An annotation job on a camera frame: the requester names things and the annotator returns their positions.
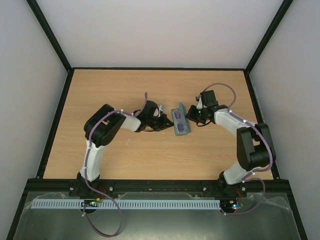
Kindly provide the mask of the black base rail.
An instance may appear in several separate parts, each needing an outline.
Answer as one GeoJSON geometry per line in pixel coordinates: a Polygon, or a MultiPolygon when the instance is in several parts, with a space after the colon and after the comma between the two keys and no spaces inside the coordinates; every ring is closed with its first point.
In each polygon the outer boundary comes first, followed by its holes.
{"type": "MultiPolygon", "coordinates": [[[[117,198],[125,193],[188,193],[193,196],[230,199],[238,194],[260,193],[263,185],[259,180],[226,185],[221,180],[111,180],[100,179],[91,185],[110,197],[117,198]]],[[[23,194],[28,192],[66,192],[69,196],[90,198],[99,194],[76,179],[38,179],[27,180],[23,194]]]]}

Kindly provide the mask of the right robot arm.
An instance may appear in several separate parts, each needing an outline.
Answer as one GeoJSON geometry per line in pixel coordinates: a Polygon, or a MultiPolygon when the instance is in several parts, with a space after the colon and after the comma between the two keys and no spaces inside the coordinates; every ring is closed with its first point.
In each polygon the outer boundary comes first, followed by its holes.
{"type": "Polygon", "coordinates": [[[236,161],[218,177],[218,191],[229,196],[236,185],[258,172],[267,172],[273,166],[275,149],[270,129],[265,123],[254,123],[220,105],[213,90],[202,91],[191,105],[186,118],[196,124],[213,123],[232,133],[236,138],[236,161]]]}

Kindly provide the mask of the grey glasses case green lining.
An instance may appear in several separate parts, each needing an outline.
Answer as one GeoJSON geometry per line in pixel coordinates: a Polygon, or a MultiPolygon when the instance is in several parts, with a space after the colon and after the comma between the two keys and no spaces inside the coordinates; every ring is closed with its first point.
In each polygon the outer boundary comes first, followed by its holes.
{"type": "Polygon", "coordinates": [[[171,110],[173,127],[176,136],[186,136],[191,132],[190,124],[186,118],[186,109],[182,102],[178,104],[178,108],[171,110]]]}

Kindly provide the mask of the pink sunglasses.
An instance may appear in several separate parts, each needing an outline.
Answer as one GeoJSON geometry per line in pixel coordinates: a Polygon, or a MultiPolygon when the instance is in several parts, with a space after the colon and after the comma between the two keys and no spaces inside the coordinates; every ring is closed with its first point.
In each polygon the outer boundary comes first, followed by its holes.
{"type": "Polygon", "coordinates": [[[179,133],[185,132],[185,127],[182,122],[182,115],[179,111],[174,112],[174,119],[176,120],[176,126],[179,133]]]}

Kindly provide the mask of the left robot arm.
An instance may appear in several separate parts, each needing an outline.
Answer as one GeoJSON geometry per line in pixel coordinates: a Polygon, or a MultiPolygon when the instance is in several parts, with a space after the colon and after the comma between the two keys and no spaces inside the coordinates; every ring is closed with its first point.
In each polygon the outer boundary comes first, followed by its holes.
{"type": "Polygon", "coordinates": [[[145,100],[141,109],[134,112],[116,110],[104,104],[85,123],[83,130],[86,139],[86,152],[82,168],[77,174],[77,184],[71,192],[77,197],[96,196],[97,191],[106,191],[99,186],[102,158],[107,146],[120,129],[135,133],[160,132],[171,128],[174,123],[164,113],[162,106],[151,100],[145,100]]]}

